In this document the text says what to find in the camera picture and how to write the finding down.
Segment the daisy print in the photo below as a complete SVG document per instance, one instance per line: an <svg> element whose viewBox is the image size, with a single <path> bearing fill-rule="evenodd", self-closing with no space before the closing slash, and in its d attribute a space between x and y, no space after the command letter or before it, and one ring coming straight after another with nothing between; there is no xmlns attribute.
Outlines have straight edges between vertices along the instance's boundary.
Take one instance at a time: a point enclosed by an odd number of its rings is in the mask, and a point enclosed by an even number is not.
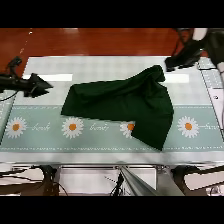
<svg viewBox="0 0 224 224"><path fill-rule="evenodd" d="M15 117L6 126L6 135L8 138L17 138L23 134L27 128L26 121L22 117Z"/></svg>
<svg viewBox="0 0 224 224"><path fill-rule="evenodd" d="M65 122L63 122L62 125L62 132L63 135L66 136L66 138L75 138L77 136L79 136L80 134L82 134L82 130L83 130L83 122L81 119L79 118L73 118L70 117L68 119L66 119Z"/></svg>
<svg viewBox="0 0 224 224"><path fill-rule="evenodd" d="M120 131L123 132L123 135L125 135L126 138L132 138L131 132L133 131L134 127L134 122L123 122L120 125Z"/></svg>
<svg viewBox="0 0 224 224"><path fill-rule="evenodd" d="M199 127L194 118L182 117L179 119L177 127L179 128L178 130L182 132L182 135L188 138L194 138L199 133Z"/></svg>

